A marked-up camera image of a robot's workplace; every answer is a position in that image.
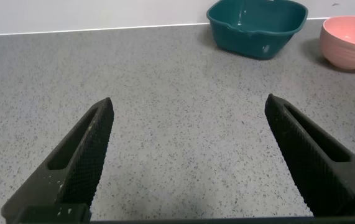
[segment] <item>bowl rim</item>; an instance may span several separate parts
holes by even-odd
[[[244,34],[267,34],[267,35],[281,35],[281,36],[283,36],[283,35],[292,35],[292,34],[296,34],[297,32],[299,32],[303,28],[304,23],[306,23],[306,21],[307,21],[308,9],[303,4],[300,4],[300,3],[295,2],[295,1],[290,1],[290,0],[264,0],[264,1],[281,1],[281,2],[284,1],[284,2],[289,2],[290,4],[296,4],[298,6],[301,6],[305,10],[305,15],[303,17],[302,23],[296,29],[290,30],[290,31],[285,31],[285,32],[272,32],[272,31],[266,31],[266,30],[241,30],[241,29],[233,27],[231,24],[229,24],[227,22],[219,21],[219,20],[214,19],[213,17],[210,16],[210,11],[213,8],[215,8],[222,1],[227,1],[227,0],[219,0],[219,1],[217,1],[214,5],[212,5],[212,7],[210,7],[210,9],[208,9],[208,11],[206,12],[206,16],[210,20],[211,23],[214,22],[214,23],[217,23],[219,25],[225,26],[229,30],[234,31],[234,32],[239,32],[239,33],[244,33]]]
[[[355,18],[355,16],[333,16],[333,17],[327,18],[327,19],[325,19],[325,21],[322,23],[322,28],[324,28],[324,30],[325,30],[329,35],[332,35],[333,37],[335,37],[335,38],[337,38],[337,39],[339,39],[339,40],[342,40],[343,42],[346,42],[346,43],[350,43],[350,44],[355,45],[354,42],[348,41],[348,40],[346,40],[346,39],[342,39],[342,38],[340,38],[340,37],[338,37],[338,36],[332,34],[332,33],[325,27],[325,23],[326,23],[327,21],[330,21],[330,20],[332,20],[332,19],[337,19],[337,18],[350,18],[350,17]]]

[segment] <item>granite countertop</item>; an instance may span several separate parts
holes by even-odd
[[[311,215],[264,105],[285,98],[355,153],[355,73],[322,59],[321,23],[267,61],[221,51],[209,25],[0,36],[0,209],[109,96],[92,220]]]

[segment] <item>textured grip pad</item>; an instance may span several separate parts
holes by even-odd
[[[355,155],[289,102],[270,95],[265,114],[314,216],[355,214]]]

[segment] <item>pink bowl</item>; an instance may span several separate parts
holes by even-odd
[[[333,65],[355,69],[355,16],[338,16],[324,21],[321,51]]]

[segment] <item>teal bowl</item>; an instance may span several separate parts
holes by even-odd
[[[207,17],[221,49],[267,60],[302,29],[307,13],[288,0],[221,0]]]

